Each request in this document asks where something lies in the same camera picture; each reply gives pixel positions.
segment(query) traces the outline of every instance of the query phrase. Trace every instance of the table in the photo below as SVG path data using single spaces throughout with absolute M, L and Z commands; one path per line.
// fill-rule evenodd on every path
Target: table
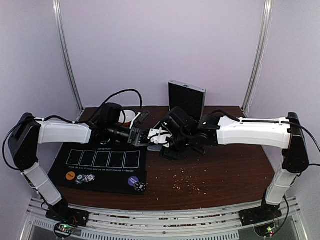
M 126 109 L 138 110 L 135 107 Z M 143 109 L 150 115 L 141 128 L 148 129 L 154 127 L 169 108 L 147 106 Z M 238 106 L 206 106 L 204 114 L 216 109 L 243 116 Z M 94 110 L 86 108 L 81 120 Z M 71 204 L 131 211 L 213 208 L 262 198 L 274 177 L 274 170 L 261 146 L 234 144 L 205 147 L 205 151 L 205 156 L 186 151 L 184 158 L 177 161 L 161 158 L 158 152 L 148 152 L 145 195 L 57 188 Z

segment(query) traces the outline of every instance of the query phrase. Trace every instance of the purple poker chip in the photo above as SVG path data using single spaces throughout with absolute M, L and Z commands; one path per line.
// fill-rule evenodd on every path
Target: purple poker chip
M 128 179 L 128 184 L 130 185 L 130 186 L 134 186 L 135 185 L 135 183 L 137 183 L 137 182 L 139 182 L 139 178 L 137 178 L 136 176 L 131 176 L 131 177 L 129 177 L 129 179 Z

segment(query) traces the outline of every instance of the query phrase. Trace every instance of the brown tabletop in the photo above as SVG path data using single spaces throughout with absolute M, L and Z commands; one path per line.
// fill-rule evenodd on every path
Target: brown tabletop
M 168 112 L 168 107 L 147 106 L 149 117 L 141 128 L 152 128 Z M 238 106 L 207 106 L 204 113 L 216 109 L 240 117 Z M 82 120 L 94 108 L 87 108 Z M 271 183 L 274 171 L 261 146 L 227 145 L 205 147 L 206 155 L 189 150 L 184 158 L 170 161 L 158 152 L 146 156 L 147 189 L 145 195 L 77 190 L 58 186 L 71 204 L 132 211 L 170 211 L 212 208 L 260 200 Z

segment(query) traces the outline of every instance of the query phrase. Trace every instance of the black mat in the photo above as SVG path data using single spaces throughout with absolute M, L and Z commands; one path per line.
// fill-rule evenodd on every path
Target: black mat
M 98 192 L 144 194 L 146 147 L 64 143 L 49 172 L 55 185 Z

